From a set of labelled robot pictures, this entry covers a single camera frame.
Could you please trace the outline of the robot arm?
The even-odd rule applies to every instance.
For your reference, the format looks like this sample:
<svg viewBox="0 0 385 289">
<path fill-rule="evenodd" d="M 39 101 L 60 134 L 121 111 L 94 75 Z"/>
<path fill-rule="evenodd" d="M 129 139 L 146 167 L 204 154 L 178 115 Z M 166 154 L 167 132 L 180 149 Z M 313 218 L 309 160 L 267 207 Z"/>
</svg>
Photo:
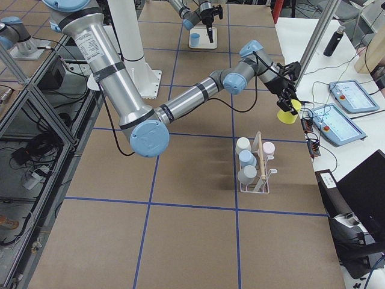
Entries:
<svg viewBox="0 0 385 289">
<path fill-rule="evenodd" d="M 162 73 L 146 63 L 133 1 L 108 2 L 114 35 L 104 29 L 104 13 L 96 1 L 46 1 L 46 6 L 51 12 L 52 29 L 75 41 L 92 79 L 110 99 L 120 118 L 119 127 L 138 155 L 162 154 L 170 139 L 168 124 L 222 90 L 241 93 L 251 80 L 262 81 L 278 97 L 277 105 L 283 111 L 296 114 L 292 101 L 297 97 L 295 82 L 301 65 L 273 62 L 255 40 L 241 49 L 235 67 L 216 70 L 176 98 L 153 108 L 144 100 L 157 97 Z"/>
<path fill-rule="evenodd" d="M 187 30 L 194 28 L 199 22 L 206 26 L 210 43 L 213 43 L 214 17 L 223 18 L 223 8 L 221 5 L 214 6 L 211 1 L 199 1 L 198 7 L 192 11 L 182 0 L 168 0 L 168 3 L 178 13 L 182 19 L 182 24 Z"/>
</svg>

